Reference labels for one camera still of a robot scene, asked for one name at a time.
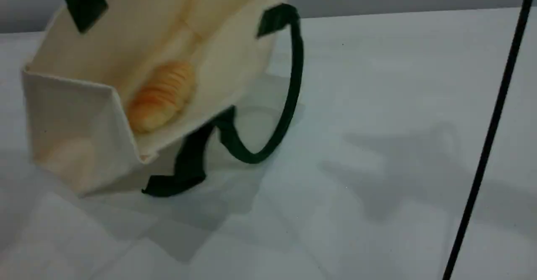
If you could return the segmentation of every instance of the white table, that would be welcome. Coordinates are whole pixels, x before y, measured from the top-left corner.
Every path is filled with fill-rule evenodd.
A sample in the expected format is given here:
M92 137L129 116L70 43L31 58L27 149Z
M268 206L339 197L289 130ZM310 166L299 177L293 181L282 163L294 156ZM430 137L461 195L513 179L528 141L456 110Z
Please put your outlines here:
M517 16L304 20L301 105L274 158L246 167L212 143L207 182L168 200L78 200L28 163L18 70L42 34L0 35L0 278L438 279ZM289 52L283 34L259 81L274 96L242 103L246 139L278 116ZM533 16L454 279L537 277L536 54Z

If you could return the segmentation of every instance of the bread roll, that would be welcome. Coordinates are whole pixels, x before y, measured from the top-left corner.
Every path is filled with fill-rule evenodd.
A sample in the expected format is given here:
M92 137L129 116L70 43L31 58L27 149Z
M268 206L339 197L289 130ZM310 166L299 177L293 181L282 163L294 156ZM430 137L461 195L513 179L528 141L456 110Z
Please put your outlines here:
M196 89L193 67L188 62L157 66L149 81L129 106L127 117L136 133L149 133L180 113Z

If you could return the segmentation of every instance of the black rod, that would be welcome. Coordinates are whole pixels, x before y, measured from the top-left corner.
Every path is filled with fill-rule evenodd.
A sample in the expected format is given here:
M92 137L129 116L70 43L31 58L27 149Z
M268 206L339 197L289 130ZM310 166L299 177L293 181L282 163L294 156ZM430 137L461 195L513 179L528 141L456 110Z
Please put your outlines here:
M477 166L474 182L472 183L472 188L470 189L470 195L468 196L468 201L466 202L466 207L464 208L464 214L462 215L459 230L457 231L457 236L455 237L453 248L451 248L451 253L449 255L449 260L447 261L446 270L443 273L443 280L451 279L453 269L455 268L455 263L457 262L457 257L459 255L459 252L461 251L464 235L466 234L468 224L470 223L470 217L472 216L472 211L474 210L474 205L477 200L477 194L479 193L481 183L483 182L483 176L485 175L485 169L487 168L487 162L489 160L490 152L493 147L496 131L498 130L498 124L500 122L500 118L502 117L502 110L505 104L505 99L507 97L509 84L511 83L511 78L513 76L514 66L516 64L516 59L518 58L518 52L520 50L522 36L524 35L526 24L528 22L529 11L531 10L532 2L533 0L522 1L522 8L520 9L518 23L516 24L516 30L514 32L511 50L509 52L507 64L505 65L502 84L500 85L498 97L494 106L493 116L490 120L489 130L487 131L487 137L485 138L485 144L483 145L479 165Z

